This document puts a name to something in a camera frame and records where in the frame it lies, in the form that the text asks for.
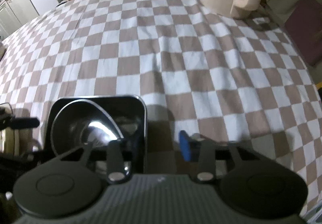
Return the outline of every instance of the stainless steel bowl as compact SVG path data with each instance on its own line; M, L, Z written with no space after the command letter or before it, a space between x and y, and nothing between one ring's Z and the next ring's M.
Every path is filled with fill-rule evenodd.
M79 99L59 111L53 121L50 138L57 156L84 143L92 142L94 147L100 147L124 137L101 106L91 100Z

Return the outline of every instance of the ribbed gray surface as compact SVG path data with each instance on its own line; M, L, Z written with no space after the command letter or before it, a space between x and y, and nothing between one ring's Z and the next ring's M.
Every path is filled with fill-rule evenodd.
M208 185L186 175L135 175L128 183L110 186L86 211L59 220L27 215L17 224L256 224L305 223L299 217L262 221L233 211Z

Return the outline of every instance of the red object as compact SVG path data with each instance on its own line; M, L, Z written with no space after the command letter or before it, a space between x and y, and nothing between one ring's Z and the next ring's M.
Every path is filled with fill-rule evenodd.
M322 59L321 4L316 0L299 0L285 23L285 29L309 65Z

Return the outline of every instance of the checkered tablecloth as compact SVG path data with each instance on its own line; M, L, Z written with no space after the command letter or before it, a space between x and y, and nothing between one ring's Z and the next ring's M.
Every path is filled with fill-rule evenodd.
M137 94L153 170L181 172L178 132L244 140L322 190L322 111L307 68L268 17L211 14L200 0L72 0L3 42L0 102L37 116L61 97Z

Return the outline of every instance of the round black disc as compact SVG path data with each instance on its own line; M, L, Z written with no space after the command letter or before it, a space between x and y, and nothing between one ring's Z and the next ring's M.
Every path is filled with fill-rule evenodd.
M220 183L220 196L236 211L275 219L299 213L308 195L304 180L270 161L247 161Z
M14 185L18 206L38 218L54 219L90 206L102 184L89 169L73 161L45 163L27 172Z

